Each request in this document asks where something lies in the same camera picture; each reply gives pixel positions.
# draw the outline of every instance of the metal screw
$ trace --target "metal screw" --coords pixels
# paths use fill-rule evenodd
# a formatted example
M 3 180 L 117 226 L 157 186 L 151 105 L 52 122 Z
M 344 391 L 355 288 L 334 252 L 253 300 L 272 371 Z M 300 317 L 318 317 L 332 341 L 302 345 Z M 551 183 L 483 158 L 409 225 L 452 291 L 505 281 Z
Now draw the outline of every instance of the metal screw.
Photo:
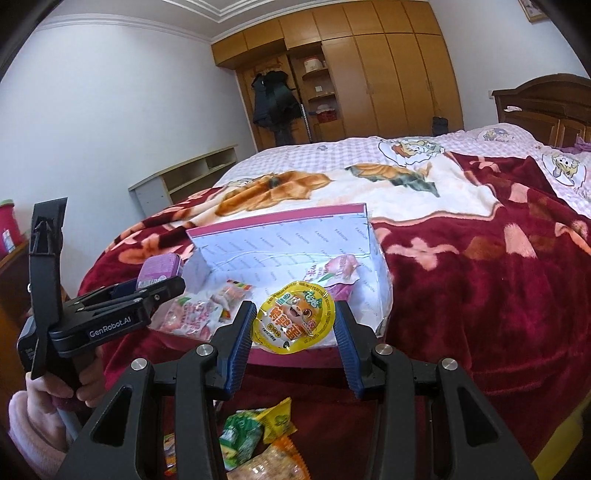
M 213 347 L 209 343 L 204 343 L 197 347 L 197 354 L 199 356 L 208 356 L 213 353 Z
M 387 343 L 380 343 L 375 346 L 375 351 L 380 355 L 390 355 L 394 349 L 392 345 L 388 345 Z
M 131 368 L 134 370 L 143 370 L 148 365 L 148 361 L 145 358 L 136 358 L 131 362 Z
M 441 364 L 445 370 L 455 370 L 457 368 L 457 362 L 453 358 L 444 358 L 441 360 Z

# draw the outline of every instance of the hanging clothes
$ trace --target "hanging clothes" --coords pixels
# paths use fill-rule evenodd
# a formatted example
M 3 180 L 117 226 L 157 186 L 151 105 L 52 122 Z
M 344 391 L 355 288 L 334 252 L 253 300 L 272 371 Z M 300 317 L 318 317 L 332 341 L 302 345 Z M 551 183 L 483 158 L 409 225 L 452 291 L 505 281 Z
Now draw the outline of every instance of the hanging clothes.
M 287 86 L 287 74 L 272 70 L 266 75 L 258 74 L 252 82 L 255 91 L 255 108 L 252 122 L 271 130 L 275 146 L 294 145 L 291 122 L 301 117 L 300 104 Z

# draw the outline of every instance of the cartoon print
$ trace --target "cartoon print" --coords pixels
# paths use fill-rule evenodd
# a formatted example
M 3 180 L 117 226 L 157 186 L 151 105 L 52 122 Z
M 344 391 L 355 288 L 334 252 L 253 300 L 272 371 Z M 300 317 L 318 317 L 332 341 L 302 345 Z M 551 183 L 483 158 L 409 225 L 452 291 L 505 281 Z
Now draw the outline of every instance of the cartoon print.
M 429 160 L 432 156 L 445 152 L 441 145 L 421 139 L 381 141 L 378 148 L 401 167 Z
M 580 187 L 587 173 L 585 165 L 567 154 L 555 151 L 552 154 L 542 156 L 544 167 L 562 185 L 567 187 Z
M 292 324 L 300 327 L 301 334 L 309 335 L 316 328 L 315 319 L 321 313 L 322 299 L 316 298 L 313 291 L 286 293 L 277 303 Z
M 481 132 L 478 135 L 478 140 L 484 140 L 487 142 L 508 143 L 514 140 L 514 138 L 513 135 L 511 135 L 504 128 L 491 128 L 490 130 L 485 130 Z
M 435 184 L 432 181 L 426 180 L 429 170 L 431 170 L 430 162 L 417 171 L 412 171 L 405 167 L 379 165 L 375 163 L 358 163 L 357 165 L 347 167 L 345 170 L 349 170 L 356 177 L 365 178 L 369 181 L 387 180 L 394 186 L 402 185 L 417 192 L 430 192 L 435 197 L 439 197 L 439 192 Z

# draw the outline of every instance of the pink checkered bedsheet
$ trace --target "pink checkered bedsheet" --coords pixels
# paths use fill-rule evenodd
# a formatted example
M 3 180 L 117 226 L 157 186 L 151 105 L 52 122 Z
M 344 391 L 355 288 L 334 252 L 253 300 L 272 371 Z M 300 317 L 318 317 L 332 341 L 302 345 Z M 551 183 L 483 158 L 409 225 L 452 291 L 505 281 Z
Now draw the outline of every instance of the pink checkered bedsheet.
M 591 154 L 562 154 L 534 139 L 526 130 L 511 124 L 496 124 L 484 128 L 459 131 L 440 137 L 425 138 L 438 143 L 445 150 L 479 157 L 527 158 L 532 157 L 556 192 L 577 213 L 591 218 Z M 321 142 L 307 145 L 291 145 L 264 150 L 241 161 L 230 169 L 216 184 L 254 179 L 269 173 L 290 170 L 324 173 L 356 163 L 394 164 L 379 149 L 380 137 L 348 138 L 339 142 Z M 553 158 L 578 165 L 578 182 L 561 175 L 558 179 Z

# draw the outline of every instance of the bed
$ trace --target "bed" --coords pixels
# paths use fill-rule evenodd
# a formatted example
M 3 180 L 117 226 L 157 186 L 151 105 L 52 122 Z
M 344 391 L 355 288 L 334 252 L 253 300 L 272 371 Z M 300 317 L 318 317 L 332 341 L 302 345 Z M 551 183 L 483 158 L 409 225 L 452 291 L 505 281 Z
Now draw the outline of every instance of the bed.
M 394 284 L 385 341 L 411 358 L 457 359 L 540 477 L 551 478 L 561 465 L 548 466 L 540 452 L 591 390 L 591 154 L 553 147 L 574 143 L 573 129 L 589 139 L 591 82 L 551 76 L 495 95 L 499 124 L 473 131 L 258 153 L 216 187 L 119 235 L 80 291 L 129 280 L 155 254 L 190 258 L 187 228 L 366 203 Z M 182 355 L 157 333 L 105 346 L 109 385 L 136 357 Z M 294 442 L 312 476 L 363 478 L 365 463 L 349 462 L 348 452 L 367 457 L 375 406 L 354 399 L 339 369 L 249 365 L 222 416 L 287 396 L 299 429 Z

